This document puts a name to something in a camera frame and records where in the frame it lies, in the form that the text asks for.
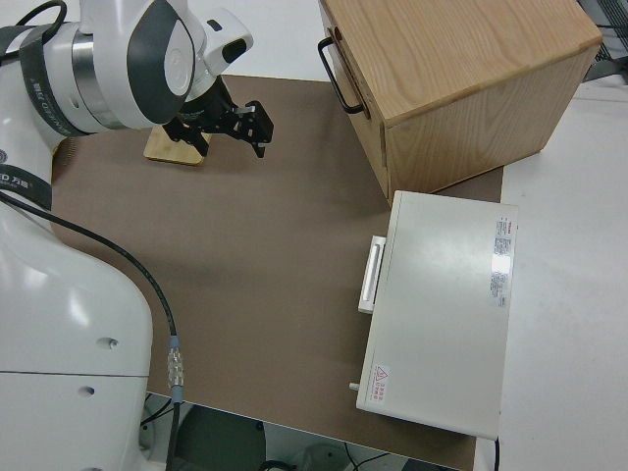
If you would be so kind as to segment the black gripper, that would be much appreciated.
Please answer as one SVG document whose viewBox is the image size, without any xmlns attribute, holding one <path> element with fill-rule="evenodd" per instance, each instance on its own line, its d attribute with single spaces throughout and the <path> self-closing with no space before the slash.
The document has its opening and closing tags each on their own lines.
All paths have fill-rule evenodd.
<svg viewBox="0 0 628 471">
<path fill-rule="evenodd" d="M 202 132 L 229 132 L 235 139 L 249 143 L 257 158 L 273 138 L 273 122 L 259 101 L 236 106 L 227 86 L 216 80 L 197 98 L 186 102 L 179 112 L 182 120 L 171 120 L 164 131 L 173 142 L 183 141 L 200 155 L 207 155 L 209 142 Z"/>
</svg>

